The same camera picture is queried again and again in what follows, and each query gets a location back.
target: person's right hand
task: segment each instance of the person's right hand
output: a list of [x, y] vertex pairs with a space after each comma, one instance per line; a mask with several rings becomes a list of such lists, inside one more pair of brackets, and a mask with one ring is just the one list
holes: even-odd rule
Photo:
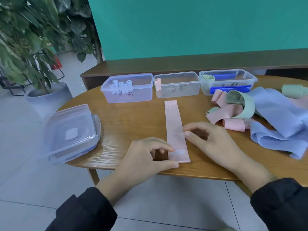
[[[217, 164], [235, 171], [248, 156], [241, 151], [225, 128], [207, 122], [193, 122], [183, 126], [185, 137]], [[193, 131], [202, 131], [207, 140], [201, 139]]]

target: black sleeve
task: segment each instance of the black sleeve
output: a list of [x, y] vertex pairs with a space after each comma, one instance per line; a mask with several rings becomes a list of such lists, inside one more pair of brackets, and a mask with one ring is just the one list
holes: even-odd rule
[[308, 230], [308, 188], [293, 178], [266, 184], [253, 193], [250, 203], [269, 231]]
[[109, 231], [117, 217], [105, 196], [91, 187], [78, 198], [72, 195], [66, 200], [46, 231]]

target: oval table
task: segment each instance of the oval table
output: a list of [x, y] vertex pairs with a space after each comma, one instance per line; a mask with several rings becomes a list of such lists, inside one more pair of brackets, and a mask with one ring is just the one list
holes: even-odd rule
[[[259, 81], [254, 87], [281, 89], [283, 84], [302, 84], [308, 87], [308, 81], [275, 77], [257, 76]], [[205, 121], [206, 111], [214, 107], [211, 96], [200, 91], [195, 96], [159, 99], [153, 89], [153, 99], [135, 103], [107, 103], [100, 87], [91, 89], [73, 98], [60, 110], [76, 105], [88, 104], [91, 112], [97, 114], [102, 123], [101, 140], [97, 147], [89, 153], [68, 162], [67, 164], [89, 170], [94, 184], [99, 181], [96, 169], [114, 170], [123, 159], [133, 140], [157, 137], [167, 140], [164, 101], [177, 100], [182, 124]], [[266, 127], [266, 121], [256, 117]], [[237, 132], [228, 130], [237, 145], [252, 159], [268, 168], [278, 178], [293, 177], [303, 186], [308, 186], [308, 154], [301, 160], [295, 160], [282, 151], [274, 151], [261, 147], [250, 139], [250, 131]], [[230, 171], [214, 163], [200, 149], [187, 141], [191, 163], [181, 163], [179, 168], [161, 172], [164, 175], [177, 175], [217, 180], [239, 179]], [[160, 159], [167, 154], [160, 154]]]

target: teal panel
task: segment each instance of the teal panel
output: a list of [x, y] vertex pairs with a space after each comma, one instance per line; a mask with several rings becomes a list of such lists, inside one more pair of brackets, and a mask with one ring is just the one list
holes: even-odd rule
[[308, 48], [308, 0], [89, 0], [105, 58]]

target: person's left hand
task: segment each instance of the person's left hand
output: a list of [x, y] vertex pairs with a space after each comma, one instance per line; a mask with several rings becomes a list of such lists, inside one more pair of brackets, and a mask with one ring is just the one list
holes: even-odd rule
[[125, 181], [127, 186], [133, 187], [161, 171], [179, 167], [179, 163], [171, 160], [153, 161], [157, 149], [160, 153], [164, 153], [165, 150], [174, 152], [169, 143], [159, 138], [151, 137], [132, 141], [114, 174], [120, 180]]

